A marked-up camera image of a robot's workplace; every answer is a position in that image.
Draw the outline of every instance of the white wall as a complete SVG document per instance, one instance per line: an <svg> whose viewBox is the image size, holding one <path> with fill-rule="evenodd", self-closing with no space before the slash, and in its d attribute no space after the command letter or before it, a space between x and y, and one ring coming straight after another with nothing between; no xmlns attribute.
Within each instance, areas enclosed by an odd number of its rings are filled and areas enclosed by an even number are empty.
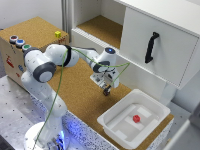
<svg viewBox="0 0 200 150"><path fill-rule="evenodd" d="M183 89L177 91L173 102L189 112L195 109L200 102L200 71Z"/></svg>
<svg viewBox="0 0 200 150"><path fill-rule="evenodd" d="M61 0L0 0L0 28L36 16L62 29Z"/></svg>

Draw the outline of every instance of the brown box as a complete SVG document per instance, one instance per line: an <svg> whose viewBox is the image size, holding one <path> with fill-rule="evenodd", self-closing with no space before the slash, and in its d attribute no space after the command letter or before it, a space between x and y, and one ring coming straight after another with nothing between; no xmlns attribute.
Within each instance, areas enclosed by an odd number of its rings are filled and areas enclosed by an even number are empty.
<svg viewBox="0 0 200 150"><path fill-rule="evenodd" d="M60 31L61 37L57 38L55 32ZM69 44L69 35L61 29L53 26L40 17L0 31L0 50L6 74L22 86L21 75L26 70L24 66L22 49L10 44L10 36L17 35L19 39L25 40L26 44L45 51L49 44Z"/></svg>

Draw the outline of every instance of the drawer knob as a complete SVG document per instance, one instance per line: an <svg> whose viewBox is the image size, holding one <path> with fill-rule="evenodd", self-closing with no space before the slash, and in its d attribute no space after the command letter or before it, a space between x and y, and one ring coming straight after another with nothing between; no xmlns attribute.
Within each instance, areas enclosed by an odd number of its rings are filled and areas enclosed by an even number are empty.
<svg viewBox="0 0 200 150"><path fill-rule="evenodd" d="M156 32L153 32L153 36L149 40L148 48L147 48L147 53L145 56L145 63L148 64L150 61L153 60L153 57L151 56L152 50L153 50L153 45L154 45L154 40L159 37L159 34Z"/></svg>

